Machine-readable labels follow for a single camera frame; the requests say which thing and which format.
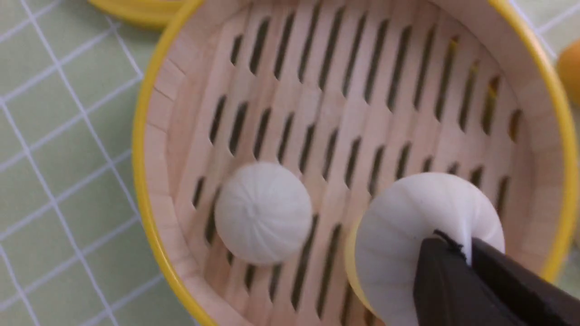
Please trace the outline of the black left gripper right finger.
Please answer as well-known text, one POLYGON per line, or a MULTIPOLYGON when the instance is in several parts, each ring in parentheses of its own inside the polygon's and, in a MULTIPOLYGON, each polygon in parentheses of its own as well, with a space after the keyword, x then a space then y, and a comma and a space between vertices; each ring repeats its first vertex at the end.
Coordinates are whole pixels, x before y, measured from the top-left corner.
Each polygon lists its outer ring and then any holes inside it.
POLYGON ((472 268, 528 326, 578 326, 579 299, 537 276, 481 239, 472 239, 472 268))

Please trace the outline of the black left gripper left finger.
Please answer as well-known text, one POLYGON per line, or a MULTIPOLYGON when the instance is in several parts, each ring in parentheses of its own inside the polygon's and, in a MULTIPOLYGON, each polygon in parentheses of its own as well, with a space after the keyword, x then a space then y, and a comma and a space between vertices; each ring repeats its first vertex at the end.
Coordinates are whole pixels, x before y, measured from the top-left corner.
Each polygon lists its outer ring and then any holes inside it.
POLYGON ((440 230, 424 239, 413 287, 420 326, 525 326, 467 264, 462 244, 440 230))

